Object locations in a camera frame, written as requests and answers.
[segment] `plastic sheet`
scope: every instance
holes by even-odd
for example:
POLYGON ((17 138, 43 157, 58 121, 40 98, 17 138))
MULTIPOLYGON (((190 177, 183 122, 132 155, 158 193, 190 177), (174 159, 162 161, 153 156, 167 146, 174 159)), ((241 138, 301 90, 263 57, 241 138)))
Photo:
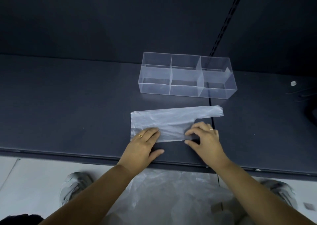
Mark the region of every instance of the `plastic sheet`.
POLYGON ((147 127, 158 127, 161 136, 157 142, 172 142, 192 139, 185 136, 196 119, 223 116, 220 106, 197 106, 150 111, 131 112, 131 139, 147 127))
POLYGON ((130 182, 102 224, 216 224, 211 206, 232 193, 215 184, 212 175, 146 169, 130 182))

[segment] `person's left hand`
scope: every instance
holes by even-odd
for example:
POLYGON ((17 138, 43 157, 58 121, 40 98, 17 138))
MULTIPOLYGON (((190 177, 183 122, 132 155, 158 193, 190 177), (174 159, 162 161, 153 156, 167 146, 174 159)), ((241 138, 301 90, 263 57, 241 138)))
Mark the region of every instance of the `person's left hand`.
POLYGON ((125 167, 133 177, 138 175, 155 158, 164 153, 163 149, 151 152, 160 134, 158 128, 140 131, 128 144, 117 165, 125 167))

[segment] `plastic container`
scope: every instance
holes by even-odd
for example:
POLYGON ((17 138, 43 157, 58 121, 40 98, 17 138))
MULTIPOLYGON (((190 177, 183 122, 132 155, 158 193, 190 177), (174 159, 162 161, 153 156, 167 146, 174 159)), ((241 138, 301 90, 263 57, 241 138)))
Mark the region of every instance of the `plastic container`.
POLYGON ((228 99, 236 92, 229 58, 144 52, 141 93, 228 99))

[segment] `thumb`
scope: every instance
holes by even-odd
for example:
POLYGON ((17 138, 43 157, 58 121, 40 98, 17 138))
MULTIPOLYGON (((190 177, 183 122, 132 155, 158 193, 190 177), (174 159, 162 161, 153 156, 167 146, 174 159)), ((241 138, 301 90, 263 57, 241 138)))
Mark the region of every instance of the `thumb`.
POLYGON ((193 142, 192 140, 185 140, 185 144, 189 145, 194 151, 197 152, 199 145, 196 142, 193 142))
POLYGON ((155 158, 157 158, 159 155, 163 153, 164 153, 163 149, 158 149, 156 151, 151 152, 149 155, 149 162, 151 163, 155 158))

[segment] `white floor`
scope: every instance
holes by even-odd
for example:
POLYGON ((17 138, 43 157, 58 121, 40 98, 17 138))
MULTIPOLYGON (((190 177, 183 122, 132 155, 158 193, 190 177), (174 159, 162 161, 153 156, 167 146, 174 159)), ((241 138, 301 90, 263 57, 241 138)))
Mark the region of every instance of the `white floor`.
MULTIPOLYGON (((46 218, 59 207, 60 185, 70 173, 82 171, 98 179, 111 166, 0 156, 0 220, 8 215, 38 214, 46 218)), ((211 183, 218 184, 212 175, 211 183)), ((296 194, 299 211, 317 223, 317 182, 282 180, 296 194)), ((227 188, 219 178, 220 187, 227 188)))

